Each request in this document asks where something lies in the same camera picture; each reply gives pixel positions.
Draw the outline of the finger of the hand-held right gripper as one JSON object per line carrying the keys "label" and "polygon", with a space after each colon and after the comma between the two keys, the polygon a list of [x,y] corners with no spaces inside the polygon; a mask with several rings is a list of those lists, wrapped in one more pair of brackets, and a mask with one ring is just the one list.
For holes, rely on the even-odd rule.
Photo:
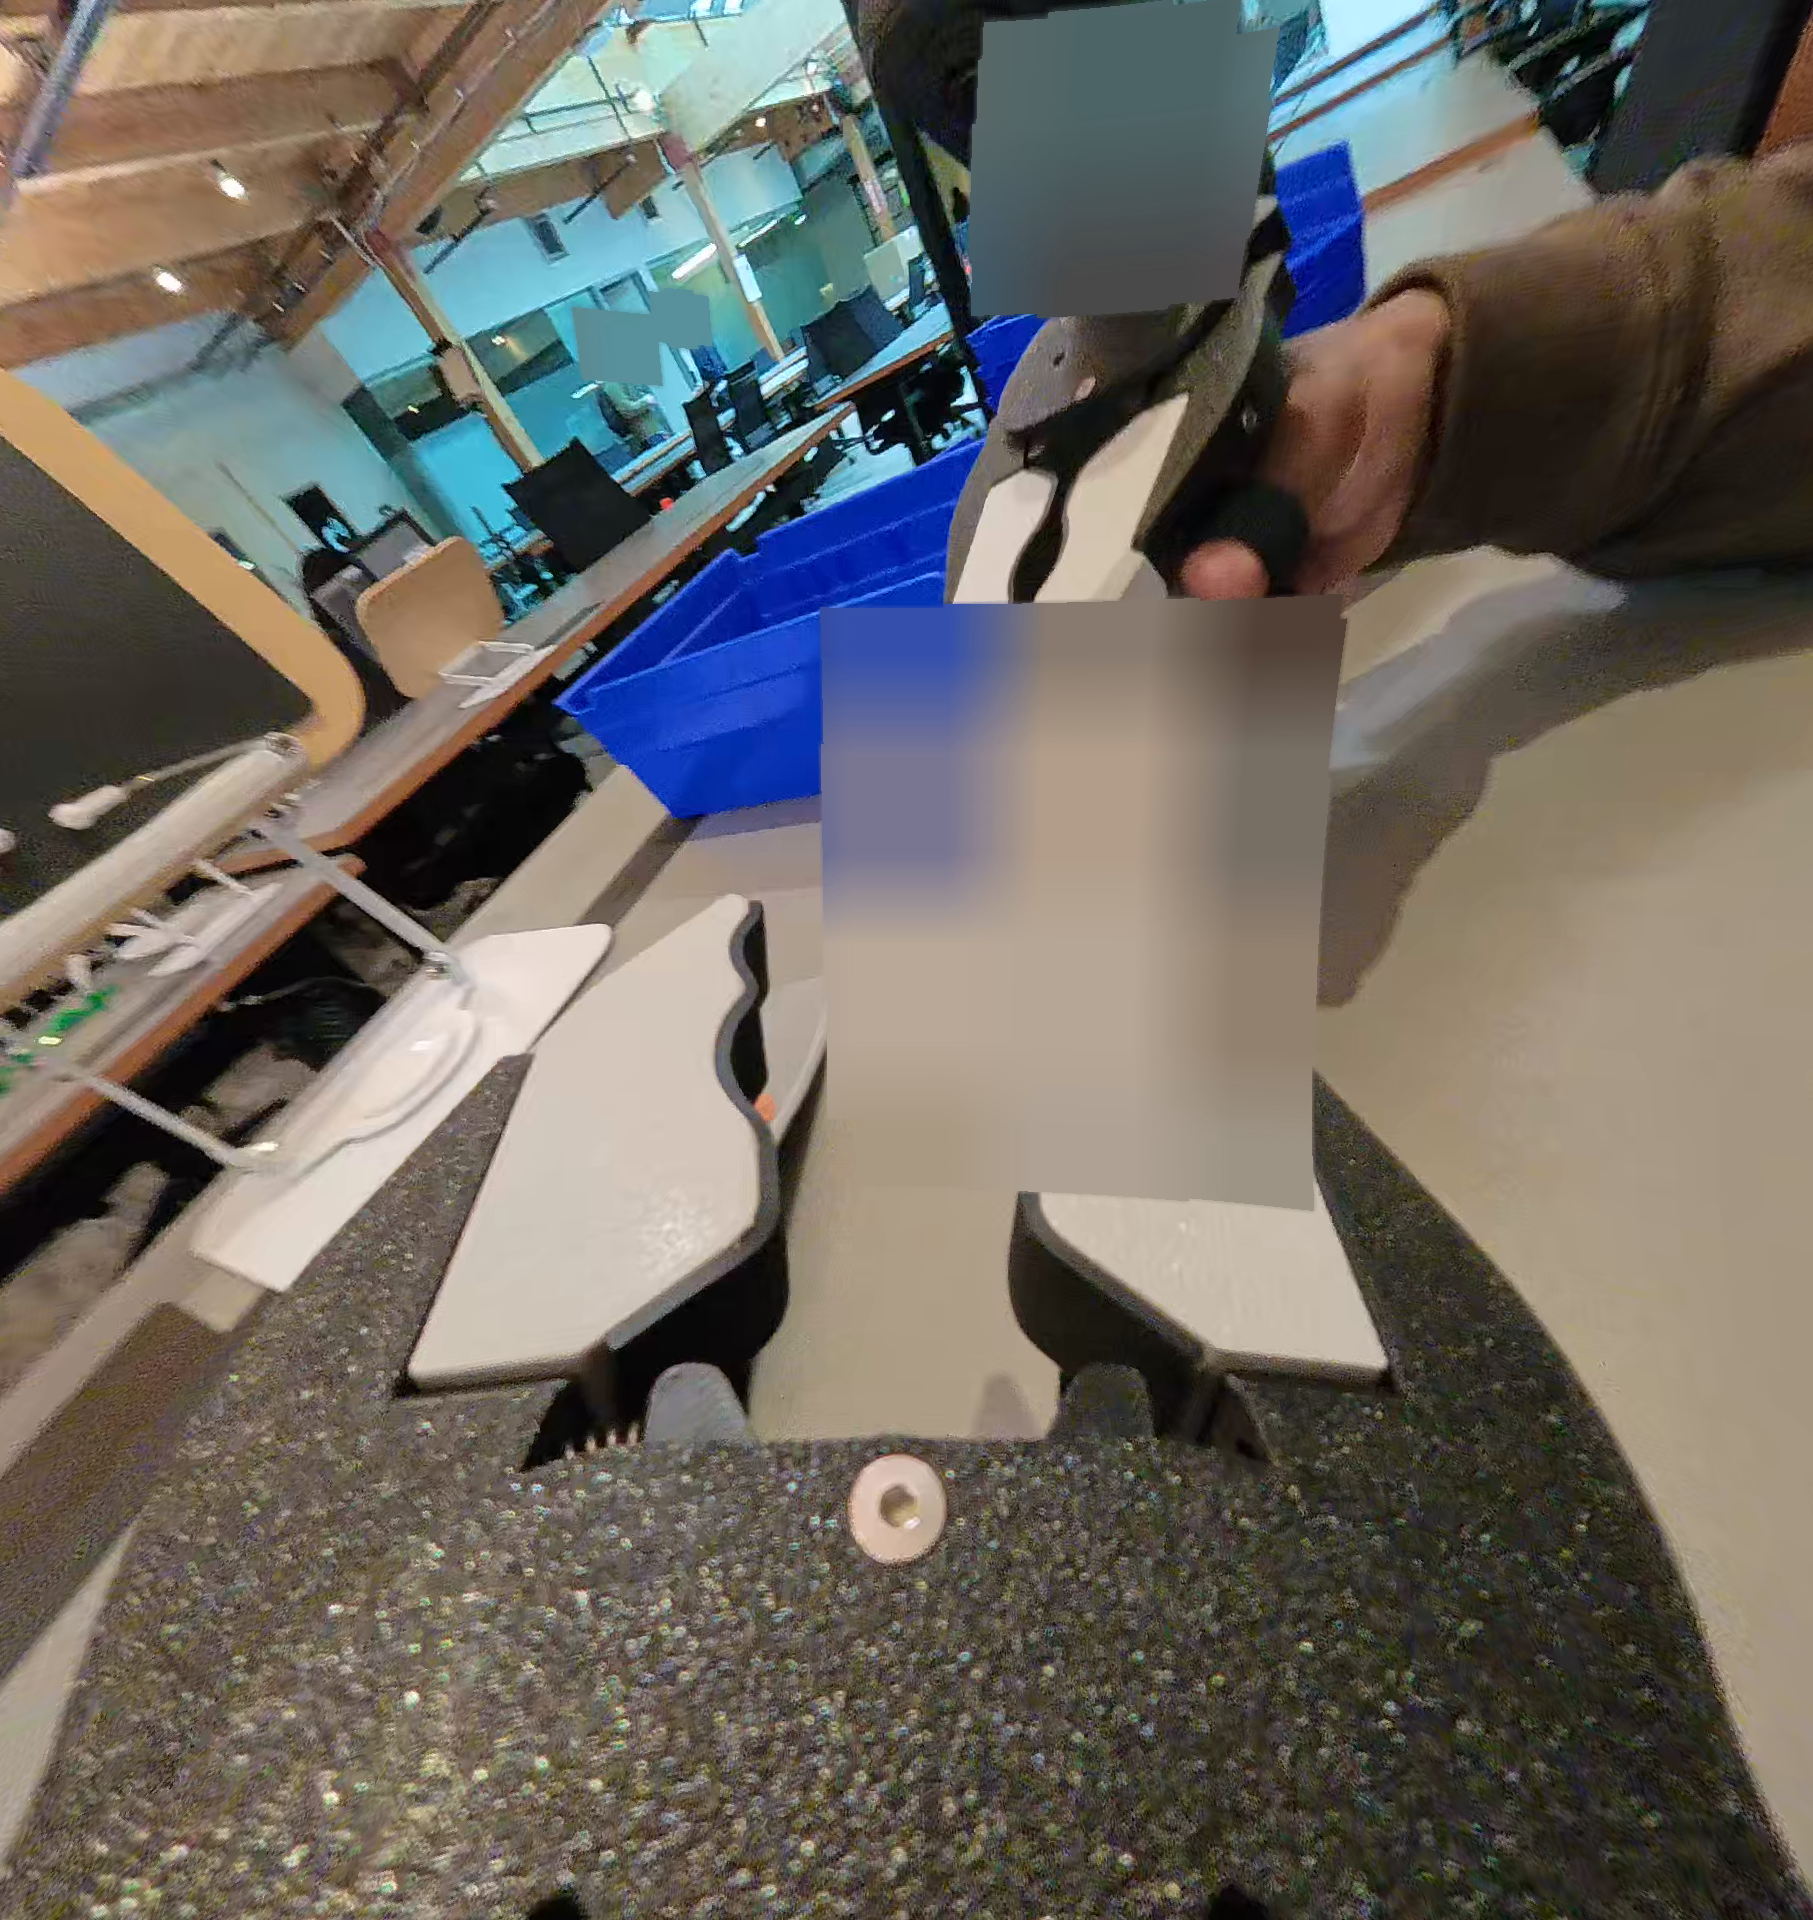
{"label": "finger of the hand-held right gripper", "polygon": [[1040,600],[1062,543],[1061,481],[1018,468],[985,492],[971,524],[950,607],[1018,607]]}
{"label": "finger of the hand-held right gripper", "polygon": [[1157,567],[1139,549],[1139,529],[1186,410],[1186,394],[1168,397],[1086,460],[1062,497],[1058,557],[1036,590],[1037,607],[1168,600]]}

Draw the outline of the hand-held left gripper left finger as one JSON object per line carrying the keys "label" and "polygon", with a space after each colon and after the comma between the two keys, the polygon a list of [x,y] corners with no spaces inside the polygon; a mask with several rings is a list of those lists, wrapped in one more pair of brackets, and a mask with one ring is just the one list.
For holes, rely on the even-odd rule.
{"label": "hand-held left gripper left finger", "polygon": [[722,895],[537,1043],[408,1355],[414,1389],[583,1376],[768,1243],[760,904]]}

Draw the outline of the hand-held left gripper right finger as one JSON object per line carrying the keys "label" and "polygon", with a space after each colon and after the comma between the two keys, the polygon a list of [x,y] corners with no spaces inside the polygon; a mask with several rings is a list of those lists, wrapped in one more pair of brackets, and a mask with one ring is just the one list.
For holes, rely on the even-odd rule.
{"label": "hand-held left gripper right finger", "polygon": [[1324,1193],[1305,1208],[1028,1193],[1009,1281],[1031,1342],[1061,1359],[1103,1315],[1192,1370],[1388,1380]]}

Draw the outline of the person's right forearm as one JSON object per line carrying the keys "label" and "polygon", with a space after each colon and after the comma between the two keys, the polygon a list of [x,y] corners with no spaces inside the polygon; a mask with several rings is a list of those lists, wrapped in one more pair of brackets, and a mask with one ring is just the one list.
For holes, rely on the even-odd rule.
{"label": "person's right forearm", "polygon": [[1415,262],[1369,308],[1410,292],[1449,330],[1390,563],[1813,567],[1813,145]]}

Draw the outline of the white desk lamp stand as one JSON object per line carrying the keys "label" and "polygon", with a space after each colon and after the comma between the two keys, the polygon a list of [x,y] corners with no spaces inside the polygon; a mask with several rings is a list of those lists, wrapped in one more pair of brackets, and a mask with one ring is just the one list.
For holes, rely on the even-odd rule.
{"label": "white desk lamp stand", "polygon": [[102,1086],[114,1112],[214,1172],[194,1256],[266,1292],[288,1289],[499,1060],[534,1044],[609,946],[604,925],[584,925],[484,936],[467,952],[450,951],[359,870],[280,826],[284,803],[257,826],[280,867],[315,878],[410,946],[414,975],[275,1128],[244,1146],[186,1123],[167,1101]]}

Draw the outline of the grey desk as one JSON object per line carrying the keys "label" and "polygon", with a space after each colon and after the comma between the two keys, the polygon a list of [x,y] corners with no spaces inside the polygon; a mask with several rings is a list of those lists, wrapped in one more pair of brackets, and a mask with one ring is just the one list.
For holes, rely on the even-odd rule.
{"label": "grey desk", "polygon": [[[760,904],[768,1243],[414,1389],[527,1054],[158,1312],[0,1915],[1813,1915],[1813,567],[827,639],[587,985]],[[1388,1380],[1057,1355],[1028,1193],[1324,1193]]]}

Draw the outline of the person's right hand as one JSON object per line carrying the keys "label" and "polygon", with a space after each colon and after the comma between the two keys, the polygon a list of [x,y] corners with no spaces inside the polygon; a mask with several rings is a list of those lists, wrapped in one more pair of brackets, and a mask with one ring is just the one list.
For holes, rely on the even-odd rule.
{"label": "person's right hand", "polygon": [[1398,539],[1449,328],[1445,301],[1413,288],[1289,343],[1289,393],[1261,479],[1305,516],[1299,593],[1343,593]]}

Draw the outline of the black office chair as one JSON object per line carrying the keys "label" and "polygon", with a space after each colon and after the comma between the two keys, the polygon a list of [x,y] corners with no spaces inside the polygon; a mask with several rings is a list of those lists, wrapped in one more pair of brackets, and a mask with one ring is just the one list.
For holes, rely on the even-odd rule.
{"label": "black office chair", "polygon": [[583,574],[653,520],[653,508],[628,494],[579,438],[507,481],[505,494],[549,541],[566,574]]}

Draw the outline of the long wooden-edged table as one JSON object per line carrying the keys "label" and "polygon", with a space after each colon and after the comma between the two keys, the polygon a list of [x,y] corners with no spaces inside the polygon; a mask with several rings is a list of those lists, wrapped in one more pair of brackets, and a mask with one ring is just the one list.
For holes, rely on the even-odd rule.
{"label": "long wooden-edged table", "polygon": [[489,694],[442,685],[408,702],[291,793],[275,822],[320,853],[354,846],[546,682],[574,672],[611,627],[824,444],[847,412],[845,399],[831,402],[817,420],[683,494],[509,627],[509,638],[534,649],[534,665],[522,678]]}

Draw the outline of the wooden-edged table with clutter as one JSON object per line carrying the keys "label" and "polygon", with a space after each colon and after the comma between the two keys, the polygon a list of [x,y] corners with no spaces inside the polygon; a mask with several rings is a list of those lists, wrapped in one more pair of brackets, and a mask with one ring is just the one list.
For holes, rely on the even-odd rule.
{"label": "wooden-edged table with clutter", "polygon": [[133,910],[0,1020],[0,1203],[110,1110],[104,1085],[139,1088],[181,1044],[238,1021],[320,1009],[349,1021],[379,991],[318,939],[331,892],[296,867],[198,867],[177,901]]}

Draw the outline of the tan wooden chair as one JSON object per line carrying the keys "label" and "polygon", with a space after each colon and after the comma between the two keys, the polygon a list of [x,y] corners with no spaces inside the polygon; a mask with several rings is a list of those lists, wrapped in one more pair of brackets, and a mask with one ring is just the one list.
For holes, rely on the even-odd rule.
{"label": "tan wooden chair", "polygon": [[356,618],[395,692],[416,702],[439,688],[454,660],[493,644],[507,610],[479,549],[453,537],[365,590]]}

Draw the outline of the black board with wooden rim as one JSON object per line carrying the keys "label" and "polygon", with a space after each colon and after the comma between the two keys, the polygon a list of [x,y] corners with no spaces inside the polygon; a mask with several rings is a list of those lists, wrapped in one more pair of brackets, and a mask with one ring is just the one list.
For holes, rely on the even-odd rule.
{"label": "black board with wooden rim", "polygon": [[0,370],[0,925],[264,736],[312,773],[365,715],[338,644]]}

